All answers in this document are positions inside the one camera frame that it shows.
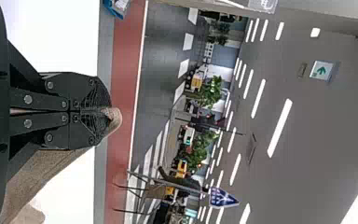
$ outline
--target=bolt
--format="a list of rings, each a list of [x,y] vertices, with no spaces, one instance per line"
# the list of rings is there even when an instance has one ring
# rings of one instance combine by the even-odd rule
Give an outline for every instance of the bolt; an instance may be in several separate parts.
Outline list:
[[[90,144],[90,145],[94,145],[94,143],[95,143],[94,137],[90,137],[90,138],[89,138],[89,144]]]
[[[94,79],[90,78],[90,79],[89,79],[89,84],[90,84],[91,86],[93,86],[93,85],[95,84]]]
[[[78,101],[74,101],[74,107],[79,107],[79,102]]]
[[[54,83],[53,82],[48,82],[48,89],[52,90],[54,88]]]
[[[24,121],[24,127],[30,129],[32,127],[32,121],[30,119],[26,119]]]
[[[62,120],[62,122],[66,122],[66,121],[68,121],[68,117],[66,117],[66,115],[62,115],[61,120]]]
[[[32,103],[32,101],[33,101],[32,96],[26,95],[24,97],[24,103],[26,103],[27,105],[30,105]]]
[[[79,117],[77,115],[74,115],[74,123],[78,123],[79,122]]]
[[[52,142],[53,141],[53,135],[51,133],[48,133],[48,135],[46,135],[46,140],[48,142]]]

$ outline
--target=red floor stripe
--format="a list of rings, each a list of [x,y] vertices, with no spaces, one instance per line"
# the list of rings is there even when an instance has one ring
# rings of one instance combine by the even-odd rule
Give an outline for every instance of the red floor stripe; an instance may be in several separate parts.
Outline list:
[[[131,1],[130,13],[124,21],[115,21],[112,68],[112,102],[121,109],[123,124],[109,138],[106,171],[105,224],[124,222],[124,214],[113,208],[125,209],[126,191],[113,183],[127,184],[131,147],[138,62],[141,50],[145,0]]]

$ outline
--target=black machine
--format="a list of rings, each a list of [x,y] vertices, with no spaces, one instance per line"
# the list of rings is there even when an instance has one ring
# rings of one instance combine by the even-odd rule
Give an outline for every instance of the black machine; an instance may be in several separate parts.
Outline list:
[[[37,150],[74,150],[105,137],[110,94],[97,77],[39,74],[7,40],[0,8],[0,212],[7,181]]]

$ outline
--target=blue road sign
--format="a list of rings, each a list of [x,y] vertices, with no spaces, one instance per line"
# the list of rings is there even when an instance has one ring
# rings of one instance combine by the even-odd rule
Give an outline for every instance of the blue road sign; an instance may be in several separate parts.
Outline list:
[[[240,205],[240,201],[225,190],[212,187],[209,205],[213,208],[235,207]]]

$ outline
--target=sign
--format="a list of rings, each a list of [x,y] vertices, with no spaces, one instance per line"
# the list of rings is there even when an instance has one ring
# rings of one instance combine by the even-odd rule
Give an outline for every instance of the sign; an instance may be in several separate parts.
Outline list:
[[[315,64],[312,67],[312,71],[310,71],[310,77],[329,81],[333,68],[333,63],[315,61]]]
[[[269,14],[275,13],[278,0],[249,0],[248,8]]]
[[[230,195],[223,189],[211,187],[209,205],[217,209],[223,207],[235,207],[240,205],[240,201],[238,201],[236,198],[234,198],[234,196]]]

